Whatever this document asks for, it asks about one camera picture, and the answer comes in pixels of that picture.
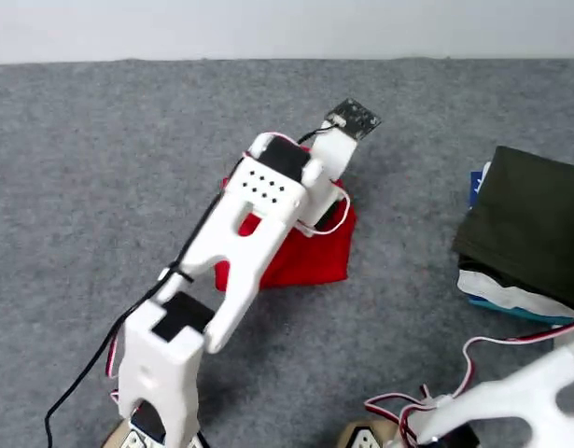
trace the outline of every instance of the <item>red and white wire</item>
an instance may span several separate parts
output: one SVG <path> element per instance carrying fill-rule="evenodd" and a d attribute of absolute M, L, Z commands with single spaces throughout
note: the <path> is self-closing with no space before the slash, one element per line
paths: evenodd
<path fill-rule="evenodd" d="M 112 398 L 112 400 L 115 403 L 119 402 L 119 390 L 118 389 L 114 389 L 113 391 L 110 392 L 110 398 Z"/>
<path fill-rule="evenodd" d="M 487 343 L 498 343 L 501 345 L 528 345 L 531 343 L 541 343 L 544 341 L 548 341 L 550 339 L 556 338 L 558 336 L 562 336 L 563 334 L 570 333 L 574 330 L 574 323 L 565 325 L 563 327 L 559 327 L 557 329 L 551 329 L 549 331 L 543 331 L 542 333 L 532 334 L 530 336 L 524 336 L 520 338 L 508 338 L 508 339 L 495 339 L 489 338 L 487 336 L 475 336 L 469 339 L 465 345 L 463 345 L 463 357 L 467 361 L 467 371 L 465 372 L 465 376 L 463 377 L 463 381 L 453 393 L 453 399 L 457 398 L 463 392 L 467 390 L 469 387 L 469 383 L 471 382 L 471 378 L 475 373 L 475 363 L 473 359 L 469 356 L 469 347 L 477 342 L 487 342 Z"/>
<path fill-rule="evenodd" d="M 301 221 L 299 221 L 300 226 L 304 227 L 306 230 L 310 231 L 314 235 L 330 235 L 331 233 L 336 232 L 342 226 L 342 224 L 344 224 L 347 217 L 349 216 L 349 209 L 351 208 L 351 197 L 349 196 L 349 193 L 347 193 L 341 187 L 336 186 L 336 188 L 341 191 L 341 194 L 343 195 L 344 199 L 346 200 L 346 206 L 344 207 L 343 217 L 341 217 L 341 220 L 338 222 L 338 224 L 336 224 L 329 231 L 318 231 L 315 228 L 310 227 L 307 224 L 304 224 Z"/>
<path fill-rule="evenodd" d="M 570 333 L 571 331 L 574 331 L 574 323 L 565 325 L 565 326 L 557 328 L 557 329 L 551 329 L 548 331 L 543 331 L 541 333 L 532 334 L 529 336 L 524 336 L 524 337 L 519 337 L 519 338 L 495 339 L 495 338 L 489 338 L 486 336 L 476 336 L 476 337 L 469 339 L 463 345 L 463 356 L 465 357 L 465 360 L 467 361 L 467 371 L 465 373 L 463 381 L 461 382 L 459 387 L 456 389 L 456 391 L 453 393 L 452 398 L 453 399 L 457 398 L 459 395 L 461 395 L 463 392 L 465 392 L 465 390 L 467 390 L 469 383 L 471 381 L 471 378 L 473 377 L 473 374 L 475 372 L 475 363 L 473 362 L 473 360 L 469 356 L 469 347 L 472 344 L 474 344 L 476 342 L 485 341 L 485 342 L 489 342 L 489 343 L 498 343 L 498 344 L 502 344 L 502 345 L 528 345 L 531 343 L 541 343 L 544 341 L 548 341 L 548 340 L 556 338 L 558 336 L 562 336 L 564 334 Z M 427 385 L 421 385 L 420 390 L 426 399 L 432 400 L 432 397 L 429 393 L 429 389 L 427 388 Z M 411 404 L 408 404 L 407 406 L 403 407 L 402 410 L 400 411 L 399 416 L 396 416 L 392 412 L 387 411 L 386 409 L 384 409 L 380 406 L 377 406 L 375 404 L 378 401 L 381 401 L 384 399 L 406 399 Z M 400 433 L 402 441 L 406 447 L 417 446 L 415 441 L 414 441 L 415 435 L 413 434 L 413 432 L 411 431 L 411 429 L 409 428 L 408 423 L 407 423 L 409 420 L 409 416 L 411 415 L 411 412 L 412 411 L 427 412 L 427 411 L 433 411 L 434 409 L 436 409 L 435 406 L 425 405 L 421 401 L 414 399 L 411 396 L 408 396 L 405 394 L 399 394 L 396 392 L 378 395 L 378 396 L 373 397 L 371 399 L 367 399 L 364 402 L 364 405 L 365 405 L 366 410 L 368 410 L 372 413 L 377 413 L 378 415 L 381 415 L 384 418 L 387 418 L 388 420 L 396 423 L 399 426 L 399 433 Z"/>
<path fill-rule="evenodd" d="M 108 356 L 106 357 L 105 374 L 108 378 L 112 379 L 117 378 L 117 375 L 114 374 L 114 367 L 115 367 L 115 358 L 117 357 L 118 345 L 119 345 L 119 334 L 117 333 L 110 341 L 110 345 L 108 346 Z"/>

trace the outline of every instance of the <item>white fabric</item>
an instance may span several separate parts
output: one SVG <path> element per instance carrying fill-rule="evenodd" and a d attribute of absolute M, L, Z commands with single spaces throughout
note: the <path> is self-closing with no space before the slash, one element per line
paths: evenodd
<path fill-rule="evenodd" d="M 501 308 L 519 307 L 536 315 L 574 318 L 574 310 L 564 304 L 519 287 L 502 287 L 485 273 L 460 270 L 456 285 L 461 291 L 482 297 Z"/>

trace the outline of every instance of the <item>cable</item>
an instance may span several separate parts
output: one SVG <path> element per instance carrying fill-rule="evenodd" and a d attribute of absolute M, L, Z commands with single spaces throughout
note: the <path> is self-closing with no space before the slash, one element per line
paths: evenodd
<path fill-rule="evenodd" d="M 465 360 L 467 361 L 467 371 L 465 372 L 463 381 L 456 389 L 456 391 L 453 393 L 452 395 L 453 399 L 457 398 L 459 395 L 461 395 L 463 392 L 467 390 L 467 388 L 469 387 L 469 383 L 471 382 L 471 379 L 473 378 L 473 375 L 475 373 L 475 363 L 473 362 L 473 359 L 471 359 L 471 357 L 469 356 L 469 347 L 472 344 L 480 341 L 485 341 L 487 343 L 498 343 L 500 345 L 528 345 L 530 343 L 541 343 L 543 341 L 548 341 L 549 339 L 553 339 L 563 334 L 567 334 L 573 330 L 574 330 L 574 323 L 565 325 L 563 327 L 559 327 L 557 329 L 543 331 L 541 333 L 536 333 L 520 338 L 494 339 L 494 338 L 488 338 L 486 336 L 475 336 L 469 339 L 463 345 L 463 357 L 465 357 Z"/>
<path fill-rule="evenodd" d="M 309 140 L 310 138 L 312 138 L 314 135 L 316 135 L 317 133 L 324 133 L 325 131 L 329 131 L 330 129 L 334 129 L 334 128 L 338 128 L 339 125 L 334 123 L 326 128 L 317 128 L 314 129 L 313 131 L 305 134 L 303 137 L 301 137 L 299 140 L 297 140 L 297 144 L 300 145 L 303 142 L 306 142 L 307 140 Z"/>
<path fill-rule="evenodd" d="M 200 440 L 200 445 L 202 448 L 210 448 L 210 444 L 205 439 L 201 431 L 197 431 L 197 438 Z"/>
<path fill-rule="evenodd" d="M 473 345 L 474 343 L 485 341 L 485 342 L 489 342 L 489 343 L 498 343 L 498 344 L 502 344 L 502 345 L 528 345 L 531 343 L 541 343 L 543 341 L 548 341 L 548 340 L 556 338 L 558 336 L 570 333 L 571 331 L 574 331 L 574 323 L 569 324 L 569 325 L 565 325 L 565 326 L 557 328 L 557 329 L 543 331 L 540 333 L 531 334 L 528 336 L 522 336 L 522 337 L 518 337 L 518 338 L 495 339 L 495 338 L 489 338 L 486 336 L 475 336 L 475 337 L 469 339 L 463 345 L 463 350 L 462 350 L 463 356 L 465 357 L 465 360 L 467 361 L 467 371 L 465 373 L 463 381 L 461 382 L 460 386 L 456 389 L 456 391 L 452 394 L 451 398 L 456 399 L 459 395 L 461 395 L 463 392 L 465 392 L 467 390 L 467 388 L 469 387 L 469 383 L 471 381 L 471 378 L 473 377 L 473 374 L 475 373 L 475 363 L 473 362 L 473 360 L 469 356 L 469 347 L 471 345 Z M 433 401 L 432 401 L 433 398 L 431 397 L 431 394 L 429 392 L 429 389 L 427 388 L 427 385 L 421 385 L 420 391 L 422 392 L 422 395 L 426 399 L 427 403 L 433 403 Z M 399 416 L 396 416 L 392 412 L 387 411 L 386 409 L 384 409 L 380 406 L 377 406 L 375 404 L 378 401 L 381 401 L 384 399 L 405 399 L 405 400 L 409 401 L 411 404 L 403 407 L 402 410 L 400 411 Z M 390 420 L 391 422 L 394 422 L 395 424 L 397 424 L 399 426 L 400 437 L 402 438 L 403 444 L 407 448 L 417 446 L 417 444 L 415 442 L 416 436 L 412 432 L 412 430 L 409 428 L 409 425 L 408 425 L 408 420 L 409 420 L 409 416 L 410 416 L 411 412 L 412 411 L 427 412 L 427 411 L 433 411 L 437 408 L 437 406 L 432 406 L 431 404 L 426 405 L 424 402 L 419 401 L 418 399 L 415 399 L 409 395 L 400 394 L 397 392 L 378 395 L 378 396 L 373 397 L 371 399 L 367 399 L 364 402 L 364 406 L 365 406 L 366 410 L 368 410 L 369 412 L 377 413 L 378 415 L 381 415 L 382 417 L 384 417 L 384 418 Z"/>
<path fill-rule="evenodd" d="M 169 266 L 168 266 L 169 269 L 164 274 L 164 276 L 158 282 L 156 282 L 156 284 L 153 287 L 151 287 L 146 292 L 146 294 L 144 294 L 141 297 L 141 299 L 139 299 L 131 307 L 129 307 L 112 324 L 112 326 L 110 327 L 110 330 L 108 331 L 108 333 L 104 337 L 104 340 L 102 341 L 102 343 L 100 343 L 100 346 L 96 349 L 96 351 L 93 354 L 93 356 L 91 357 L 91 359 L 88 361 L 88 363 L 83 368 L 83 370 L 79 373 L 76 380 L 69 386 L 68 389 L 66 389 L 64 391 L 64 393 L 61 395 L 61 397 L 50 407 L 50 409 L 48 409 L 48 411 L 46 412 L 46 416 L 44 417 L 44 428 L 46 430 L 46 436 L 48 438 L 48 448 L 52 448 L 52 446 L 53 446 L 52 432 L 50 430 L 50 418 L 52 417 L 52 415 L 71 396 L 71 394 L 75 391 L 75 389 L 77 389 L 79 384 L 81 384 L 81 382 L 85 379 L 85 377 L 91 371 L 94 364 L 98 361 L 98 359 L 100 358 L 100 356 L 102 355 L 104 350 L 106 350 L 106 346 L 110 343 L 110 341 L 112 341 L 116 337 L 117 333 L 119 332 L 120 328 L 122 327 L 122 324 L 125 322 L 127 317 L 129 317 L 129 315 L 133 311 L 135 311 L 142 303 L 144 303 L 145 301 L 148 301 L 149 299 L 154 297 L 154 295 L 168 281 L 168 279 L 171 277 L 171 275 L 173 275 L 174 273 L 177 273 L 179 271 L 179 264 L 180 264 L 182 258 L 185 257 L 185 254 L 187 253 L 189 247 L 193 243 L 193 240 L 195 239 L 197 234 L 200 232 L 200 229 L 202 228 L 204 222 L 207 220 L 209 215 L 212 213 L 212 210 L 214 210 L 214 207 L 216 206 L 216 204 L 220 200 L 221 196 L 222 196 L 222 191 L 216 195 L 216 197 L 212 200 L 212 202 L 210 202 L 210 204 L 206 208 L 205 212 L 203 213 L 202 217 L 200 217 L 200 220 L 195 225 L 193 232 L 191 233 L 191 235 L 187 238 L 187 241 L 181 247 L 181 250 L 180 250 L 178 256 L 176 257 L 176 259 L 171 264 L 169 264 Z"/>
<path fill-rule="evenodd" d="M 110 345 L 108 346 L 108 356 L 106 357 L 106 365 L 105 365 L 105 374 L 106 377 L 110 379 L 117 378 L 117 375 L 113 373 L 115 367 L 115 358 L 117 357 L 117 346 L 119 345 L 119 334 L 116 333 L 112 340 L 110 341 Z"/>
<path fill-rule="evenodd" d="M 314 235 L 330 235 L 331 233 L 336 232 L 342 226 L 342 224 L 344 224 L 347 217 L 349 216 L 349 209 L 351 208 L 351 197 L 349 196 L 349 193 L 347 193 L 341 187 L 339 187 L 339 186 L 335 186 L 335 187 L 341 191 L 341 194 L 344 196 L 344 199 L 346 200 L 346 206 L 344 208 L 343 217 L 341 218 L 339 223 L 336 226 L 334 226 L 332 229 L 330 229 L 329 231 L 318 231 L 315 228 L 310 227 L 307 224 L 303 224 L 301 221 L 299 221 L 300 226 L 305 228 L 307 231 L 310 231 Z"/>

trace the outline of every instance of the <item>white plastic part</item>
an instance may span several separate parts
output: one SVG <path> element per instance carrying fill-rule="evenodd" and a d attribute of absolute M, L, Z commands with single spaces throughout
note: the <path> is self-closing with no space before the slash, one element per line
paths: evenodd
<path fill-rule="evenodd" d="M 125 321 L 125 356 L 119 368 L 119 413 L 130 418 L 142 400 L 158 412 L 166 448 L 185 448 L 199 430 L 196 379 L 203 336 L 183 328 L 170 342 L 151 329 L 166 311 L 144 302 Z"/>
<path fill-rule="evenodd" d="M 305 188 L 245 157 L 180 263 L 198 275 L 221 260 L 231 264 L 224 302 L 205 330 L 205 348 L 220 350 L 258 293 L 259 280 L 308 202 Z M 248 213 L 261 218 L 253 234 L 237 232 Z"/>
<path fill-rule="evenodd" d="M 137 434 L 136 431 L 131 431 L 125 437 L 125 440 L 122 442 L 120 448 L 149 448 L 146 447 L 146 444 L 142 442 L 140 436 Z"/>
<path fill-rule="evenodd" d="M 531 426 L 525 448 L 574 446 L 574 415 L 564 414 L 556 395 L 574 383 L 574 342 L 559 347 L 504 380 L 472 388 L 435 411 L 418 433 L 429 443 L 478 419 L 520 417 Z"/>
<path fill-rule="evenodd" d="M 328 128 L 329 126 L 332 126 L 332 123 L 324 121 L 321 127 Z M 322 161 L 328 177 L 337 180 L 343 175 L 356 148 L 357 140 L 349 137 L 340 129 L 333 128 L 317 135 L 311 154 Z"/>
<path fill-rule="evenodd" d="M 380 448 L 380 443 L 369 429 L 361 429 L 347 446 L 351 448 Z"/>
<path fill-rule="evenodd" d="M 248 154 L 258 157 L 272 138 L 288 137 L 262 134 Z M 177 291 L 187 291 L 189 284 L 176 273 L 153 300 L 127 319 L 119 412 L 127 418 L 140 400 L 149 401 L 164 425 L 165 448 L 185 448 L 199 429 L 196 378 L 203 351 L 216 353 L 225 345 L 257 295 L 261 276 L 303 214 L 319 219 L 339 197 L 322 160 L 312 156 L 303 167 L 301 183 L 247 155 L 232 174 L 179 261 L 180 269 L 193 277 L 221 260 L 231 265 L 224 301 L 203 334 L 186 327 L 168 343 L 151 331 L 166 313 L 160 305 Z M 249 213 L 260 222 L 252 234 L 240 236 L 238 230 Z"/>

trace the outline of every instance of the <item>folded t-shirt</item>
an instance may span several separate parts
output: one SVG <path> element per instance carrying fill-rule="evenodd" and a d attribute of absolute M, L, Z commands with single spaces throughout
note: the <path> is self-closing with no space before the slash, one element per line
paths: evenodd
<path fill-rule="evenodd" d="M 453 250 L 574 308 L 574 166 L 498 147 Z"/>

